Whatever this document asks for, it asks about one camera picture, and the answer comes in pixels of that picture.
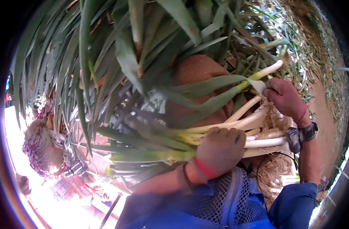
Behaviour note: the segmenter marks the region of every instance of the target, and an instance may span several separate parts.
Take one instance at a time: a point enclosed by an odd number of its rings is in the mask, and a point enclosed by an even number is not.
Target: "red wristband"
[[[206,177],[211,180],[213,178],[216,178],[217,176],[214,174],[214,172],[207,166],[205,165],[202,161],[200,161],[198,158],[193,157],[192,162],[195,164],[195,166],[203,172]]]

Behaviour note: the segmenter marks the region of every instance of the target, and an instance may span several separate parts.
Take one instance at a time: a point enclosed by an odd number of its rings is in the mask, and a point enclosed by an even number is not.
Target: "black cable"
[[[294,162],[294,164],[295,164],[296,170],[298,169],[298,165],[296,164],[295,159],[292,158],[291,156],[289,156],[289,155],[287,155],[287,154],[285,154],[285,153],[281,153],[281,152],[274,152],[274,154],[282,154],[282,155],[287,156],[288,158],[291,158],[291,160],[293,160],[293,162]],[[258,170],[260,169],[261,164],[264,162],[264,160],[265,160],[268,156],[269,156],[269,155],[267,154],[267,155],[262,159],[262,161],[261,161],[260,164],[258,165],[257,171],[256,171],[256,183],[257,183],[258,187],[260,188],[261,193],[262,193],[262,189],[261,189],[261,186],[260,186],[259,183],[258,183]]]
[[[274,153],[275,153],[275,154],[282,154],[282,155],[287,156],[288,158],[291,158],[291,160],[293,160],[293,162],[294,162],[294,164],[295,164],[296,170],[298,170],[298,164],[296,163],[295,158],[292,158],[291,156],[289,156],[289,155],[287,155],[287,154],[285,154],[285,153],[281,153],[281,152],[274,152]]]

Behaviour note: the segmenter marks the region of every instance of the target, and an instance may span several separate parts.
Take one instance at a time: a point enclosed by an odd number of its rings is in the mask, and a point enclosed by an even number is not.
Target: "gloved hand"
[[[235,128],[213,127],[201,139],[196,157],[189,162],[199,179],[207,182],[230,171],[242,159],[246,135]]]
[[[303,103],[291,82],[273,78],[267,81],[266,85],[270,89],[265,89],[263,94],[274,103],[280,113],[292,117],[298,124],[306,114],[308,107]]]

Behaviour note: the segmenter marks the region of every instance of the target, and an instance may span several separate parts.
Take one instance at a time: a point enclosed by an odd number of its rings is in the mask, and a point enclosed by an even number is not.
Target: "finger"
[[[228,129],[227,128],[222,128],[220,131],[219,131],[219,135],[220,136],[223,136],[223,137],[226,137],[226,135],[228,134]]]
[[[238,136],[238,130],[236,128],[231,128],[228,135],[226,137],[232,139],[233,141],[236,140]]]
[[[268,98],[270,102],[273,102],[277,107],[279,104],[282,104],[283,98],[273,89],[265,89],[263,94]]]
[[[220,128],[217,127],[217,126],[212,127],[212,128],[209,129],[209,134],[212,134],[212,133],[216,133],[217,134],[219,132],[219,130],[220,130]]]
[[[216,126],[216,127],[213,127],[213,128],[210,128],[210,129],[209,129],[209,133],[206,135],[205,138],[211,137],[211,136],[213,136],[213,135],[217,135],[219,131],[220,131],[220,128],[217,127],[217,126]]]
[[[241,158],[243,158],[245,151],[247,151],[247,149],[241,149],[241,151],[239,152]]]
[[[246,135],[244,131],[238,131],[238,136],[235,140],[236,144],[239,144],[242,146],[242,148],[245,146],[245,140],[246,140]]]
[[[276,78],[269,79],[266,83],[267,87],[270,89],[274,89],[278,92],[278,94],[283,95],[285,92],[285,84],[287,84],[288,81],[286,80],[280,80]]]

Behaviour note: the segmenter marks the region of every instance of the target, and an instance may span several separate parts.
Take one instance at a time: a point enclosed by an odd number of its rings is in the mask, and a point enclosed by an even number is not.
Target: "forearm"
[[[201,184],[190,164],[185,166],[186,174],[193,184]],[[177,179],[177,169],[140,183],[134,190],[136,194],[169,194],[182,189]]]
[[[305,128],[310,124],[309,114],[305,114],[298,123],[298,128]],[[322,160],[317,140],[314,138],[310,141],[304,141],[299,158],[300,183],[311,182],[318,185],[321,166]]]

